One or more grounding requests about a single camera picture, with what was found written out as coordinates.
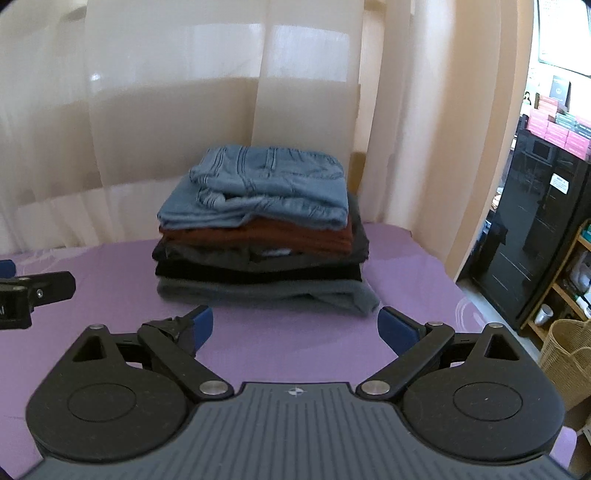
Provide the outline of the light blue denim jeans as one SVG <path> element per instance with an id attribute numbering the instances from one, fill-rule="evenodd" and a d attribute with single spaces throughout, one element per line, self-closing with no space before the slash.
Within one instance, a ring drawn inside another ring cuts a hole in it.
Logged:
<path id="1" fill-rule="evenodd" d="M 234 228 L 257 217 L 310 229 L 346 227 L 342 164 L 321 152 L 293 148 L 211 148 L 157 213 L 166 230 Z"/>

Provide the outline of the grey folded garment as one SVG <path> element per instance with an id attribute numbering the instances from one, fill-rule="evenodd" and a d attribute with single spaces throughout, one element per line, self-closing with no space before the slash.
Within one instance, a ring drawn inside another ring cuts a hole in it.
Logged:
<path id="1" fill-rule="evenodd" d="M 337 311 L 367 317 L 380 299 L 366 281 L 281 281 L 256 285 L 225 285 L 160 278 L 157 293 L 167 301 L 211 306 Z"/>

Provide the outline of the purple bed sheet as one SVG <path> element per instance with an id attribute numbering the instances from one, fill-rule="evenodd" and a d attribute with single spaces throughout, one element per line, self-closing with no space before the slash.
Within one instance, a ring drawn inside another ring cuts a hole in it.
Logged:
<path id="1" fill-rule="evenodd" d="M 363 276 L 382 304 L 414 320 L 440 321 L 476 333 L 486 322 L 473 303 L 428 254 L 398 227 L 370 224 L 370 257 Z M 1 335 L 1 464 L 19 477 L 40 459 L 25 424 L 35 388 L 78 335 L 91 324 L 114 333 L 182 315 L 185 304 L 162 299 L 151 240 L 38 250 L 14 257 L 22 276 L 70 272 L 67 301 L 37 308 L 26 330 Z M 245 381 L 358 384 L 394 359 L 374 317 L 341 313 L 315 303 L 239 306 L 217 304 L 211 338 L 197 354 L 233 386 Z"/>

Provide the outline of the black folded garment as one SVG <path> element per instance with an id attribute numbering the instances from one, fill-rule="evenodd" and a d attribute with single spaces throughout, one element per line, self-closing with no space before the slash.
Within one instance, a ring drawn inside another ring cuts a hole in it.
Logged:
<path id="1" fill-rule="evenodd" d="M 158 277 L 228 285 L 281 281 L 362 279 L 361 265 L 369 258 L 370 241 L 358 201 L 348 195 L 353 218 L 353 251 L 345 256 L 321 256 L 294 250 L 260 247 L 191 246 L 163 240 L 152 252 Z"/>

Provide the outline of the rust red folded garment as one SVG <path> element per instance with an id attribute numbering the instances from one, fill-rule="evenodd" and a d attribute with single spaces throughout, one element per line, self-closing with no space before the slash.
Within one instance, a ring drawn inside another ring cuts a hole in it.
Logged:
<path id="1" fill-rule="evenodd" d="M 286 248 L 305 254 L 345 256 L 353 251 L 353 218 L 343 228 L 311 229 L 293 222 L 256 217 L 235 228 L 165 229 L 162 239 L 170 242 L 208 247 Z"/>

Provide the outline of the black glass door cabinet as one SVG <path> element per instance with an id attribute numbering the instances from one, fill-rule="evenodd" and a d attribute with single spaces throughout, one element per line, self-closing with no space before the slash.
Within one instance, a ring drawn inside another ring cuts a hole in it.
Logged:
<path id="1" fill-rule="evenodd" d="M 512 328 L 533 313 L 589 217 L 590 162 L 521 125 L 498 207 L 468 266 L 468 277 Z"/>

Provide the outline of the woven straw basket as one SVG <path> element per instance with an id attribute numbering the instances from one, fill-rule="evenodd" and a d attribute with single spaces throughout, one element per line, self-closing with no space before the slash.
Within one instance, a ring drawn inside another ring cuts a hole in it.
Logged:
<path id="1" fill-rule="evenodd" d="M 554 321 L 539 366 L 559 392 L 567 411 L 590 397 L 590 321 Z"/>

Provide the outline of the wooden shelf unit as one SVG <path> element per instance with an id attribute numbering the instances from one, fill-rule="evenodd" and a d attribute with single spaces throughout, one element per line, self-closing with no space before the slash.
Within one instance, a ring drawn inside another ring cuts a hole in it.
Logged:
<path id="1" fill-rule="evenodd" d="M 552 277 L 550 285 L 546 288 L 535 309 L 527 318 L 522 330 L 531 332 L 536 342 L 544 342 L 551 324 L 560 318 L 585 321 L 587 319 L 584 310 L 577 303 L 579 292 L 570 280 L 570 272 L 575 266 L 576 260 L 582 253 L 590 252 L 590 242 L 583 236 L 590 227 L 590 219 L 586 219 L 578 228 L 564 258 Z M 541 325 L 535 323 L 536 315 L 545 304 L 553 310 L 549 320 Z"/>

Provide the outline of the sheer white curtain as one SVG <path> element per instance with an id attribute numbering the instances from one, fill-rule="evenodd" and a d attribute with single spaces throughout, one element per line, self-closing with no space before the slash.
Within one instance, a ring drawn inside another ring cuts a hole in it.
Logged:
<path id="1" fill-rule="evenodd" d="M 5 1 L 1 250 L 150 239 L 216 145 L 338 158 L 457 278 L 517 123 L 530 1 Z"/>

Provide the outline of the pink stacked boxes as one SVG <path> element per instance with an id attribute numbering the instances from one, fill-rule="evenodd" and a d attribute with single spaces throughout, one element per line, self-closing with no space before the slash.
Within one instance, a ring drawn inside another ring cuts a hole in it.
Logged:
<path id="1" fill-rule="evenodd" d="M 538 96 L 534 107 L 526 114 L 526 128 L 543 140 L 568 153 L 590 161 L 590 121 L 580 119 L 560 109 L 557 99 Z"/>

